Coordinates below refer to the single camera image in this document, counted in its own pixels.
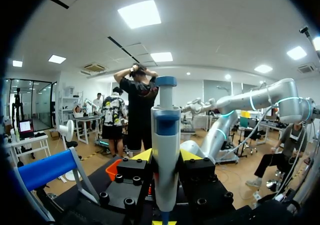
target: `black pants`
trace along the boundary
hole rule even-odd
[[[282,182],[284,183],[287,176],[292,176],[293,169],[290,172],[292,164],[289,163],[288,158],[285,157],[282,153],[279,154],[265,154],[262,157],[262,160],[256,169],[254,175],[256,175],[258,178],[262,178],[263,175],[265,174],[265,171],[268,166],[279,166],[281,167],[281,171],[284,172],[284,178],[282,179]]]
[[[132,152],[141,150],[141,141],[143,141],[144,150],[152,148],[151,125],[128,125],[127,148]]]

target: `square ceiling light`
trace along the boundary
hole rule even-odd
[[[313,39],[313,45],[315,50],[320,51],[320,36],[317,36],[315,39]]]
[[[158,53],[150,53],[152,59],[158,62],[172,62],[173,58],[171,52],[158,52]]]
[[[12,61],[12,66],[21,68],[22,67],[22,61],[13,60]]]
[[[64,60],[66,60],[65,57],[57,56],[57,55],[52,55],[49,58],[49,62],[56,63],[56,64],[61,64],[61,63],[63,63]]]
[[[118,9],[118,13],[131,29],[161,23],[154,0],[142,1],[125,6]]]
[[[257,66],[254,70],[259,72],[259,73],[266,74],[266,73],[272,71],[273,68],[268,66],[268,65],[262,64],[260,66]]]
[[[297,46],[294,49],[291,49],[286,54],[288,54],[288,56],[293,60],[299,60],[307,56],[307,53],[305,52],[305,50],[300,46]]]

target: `cardboard box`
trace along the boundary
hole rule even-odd
[[[57,130],[51,130],[50,135],[52,140],[58,140],[60,137],[59,132]]]

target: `white sneaker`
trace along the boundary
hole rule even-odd
[[[256,180],[248,180],[245,182],[246,185],[251,186],[251,187],[256,187],[260,188],[261,187],[262,180],[261,179],[256,179]]]

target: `shorts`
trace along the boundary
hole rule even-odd
[[[109,140],[121,140],[122,126],[102,126],[102,138]]]
[[[143,141],[144,150],[152,148],[151,126],[129,125],[127,142],[124,145],[131,152],[139,152],[141,150],[141,141]]]

